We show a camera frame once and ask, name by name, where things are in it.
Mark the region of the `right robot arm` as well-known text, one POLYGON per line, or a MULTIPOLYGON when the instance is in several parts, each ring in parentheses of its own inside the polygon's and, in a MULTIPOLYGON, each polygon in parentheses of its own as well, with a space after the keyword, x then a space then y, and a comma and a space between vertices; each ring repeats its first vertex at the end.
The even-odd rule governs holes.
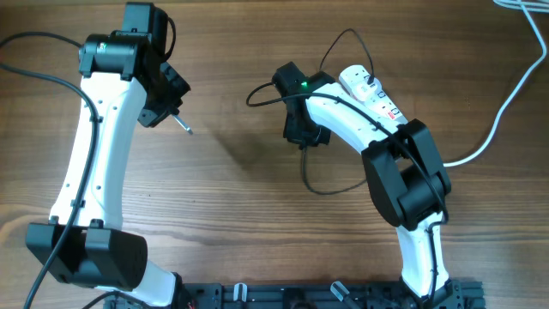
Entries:
POLYGON ((397 232, 406 290, 424 308, 441 303, 449 273, 440 229, 449 219, 451 183, 425 124, 407 120, 359 64, 334 78, 323 71, 306 76, 289 62, 271 82, 287 107, 289 142, 306 148, 336 134, 361 154, 371 200, 397 232))

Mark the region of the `Galaxy S25 smartphone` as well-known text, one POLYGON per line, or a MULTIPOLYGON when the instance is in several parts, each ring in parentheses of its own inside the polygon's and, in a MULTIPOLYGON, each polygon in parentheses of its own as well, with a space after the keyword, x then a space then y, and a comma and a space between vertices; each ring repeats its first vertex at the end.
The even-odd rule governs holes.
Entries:
POLYGON ((186 124, 177 114, 173 114, 172 117, 178 122, 178 124, 189 134, 193 135, 193 130, 186 124))

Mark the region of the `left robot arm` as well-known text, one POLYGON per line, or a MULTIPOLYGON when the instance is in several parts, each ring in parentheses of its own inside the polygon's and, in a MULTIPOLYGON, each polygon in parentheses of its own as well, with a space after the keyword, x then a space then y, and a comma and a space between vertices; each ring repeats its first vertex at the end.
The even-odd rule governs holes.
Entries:
POLYGON ((97 288, 145 308, 187 308, 181 277, 148 259, 123 229, 122 193, 137 125, 177 117, 189 84, 169 64, 175 26, 152 3, 129 2, 123 26, 79 50, 83 94, 63 188, 45 223, 28 226, 29 251, 58 282, 97 288))

